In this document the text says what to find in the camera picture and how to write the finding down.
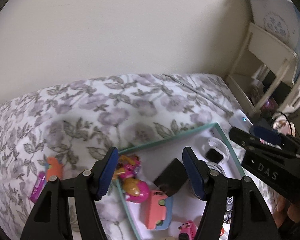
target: white lettering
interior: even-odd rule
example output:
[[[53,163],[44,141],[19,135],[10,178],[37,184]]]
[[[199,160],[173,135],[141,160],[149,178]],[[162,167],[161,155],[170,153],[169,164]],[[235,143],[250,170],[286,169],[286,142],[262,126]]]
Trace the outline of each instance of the white lettering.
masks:
[[[259,171],[262,171],[262,170],[263,170],[263,168],[264,168],[264,166],[263,166],[261,163],[259,163],[258,170],[259,170]]]
[[[276,180],[276,179],[277,179],[277,175],[278,175],[278,173],[277,173],[277,172],[274,172],[274,173],[272,174],[271,179]]]
[[[269,176],[269,173],[270,173],[270,169],[268,168],[266,171],[265,171],[265,174],[267,174]]]

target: human hand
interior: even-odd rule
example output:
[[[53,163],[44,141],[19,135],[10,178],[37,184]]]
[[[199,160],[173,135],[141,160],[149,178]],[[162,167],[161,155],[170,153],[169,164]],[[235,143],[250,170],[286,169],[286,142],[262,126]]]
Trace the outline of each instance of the human hand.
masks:
[[[278,193],[274,194],[274,199],[277,207],[272,216],[277,228],[282,225],[287,216],[295,223],[300,222],[300,201],[297,204],[290,204],[287,199]]]

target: floral bedsheet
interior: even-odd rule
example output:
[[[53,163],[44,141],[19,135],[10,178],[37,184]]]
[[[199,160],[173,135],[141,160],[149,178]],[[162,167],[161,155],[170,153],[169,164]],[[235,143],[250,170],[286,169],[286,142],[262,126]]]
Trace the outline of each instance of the floral bedsheet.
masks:
[[[211,74],[174,75],[230,111],[238,102],[223,80]],[[0,226],[20,239],[33,207],[29,200],[46,158],[64,165],[64,179],[77,176],[119,149],[174,136],[218,122],[225,134],[229,116],[210,101],[161,74],[129,74],[81,80],[41,89],[0,105]],[[239,157],[243,149],[232,143]],[[273,208],[270,189],[253,178]],[[134,239],[119,195],[111,185],[96,203],[108,239]],[[70,199],[74,239],[81,239]]]

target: green circle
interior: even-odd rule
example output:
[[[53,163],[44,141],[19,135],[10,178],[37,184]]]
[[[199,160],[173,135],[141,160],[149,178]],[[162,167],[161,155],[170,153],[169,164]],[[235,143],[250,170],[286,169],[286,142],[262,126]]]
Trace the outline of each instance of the green circle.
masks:
[[[160,200],[159,200],[159,205],[160,205],[160,206],[164,206],[165,203],[166,203],[166,201],[165,201],[164,199],[160,199]]]

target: purple package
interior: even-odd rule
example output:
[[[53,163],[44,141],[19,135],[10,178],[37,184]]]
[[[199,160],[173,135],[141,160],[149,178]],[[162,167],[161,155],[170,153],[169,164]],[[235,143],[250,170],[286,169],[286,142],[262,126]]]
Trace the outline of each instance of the purple package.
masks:
[[[33,186],[33,190],[29,198],[33,203],[36,203],[39,198],[39,195],[46,182],[45,178],[46,178],[46,173],[44,171],[41,171],[38,175],[36,183]]]

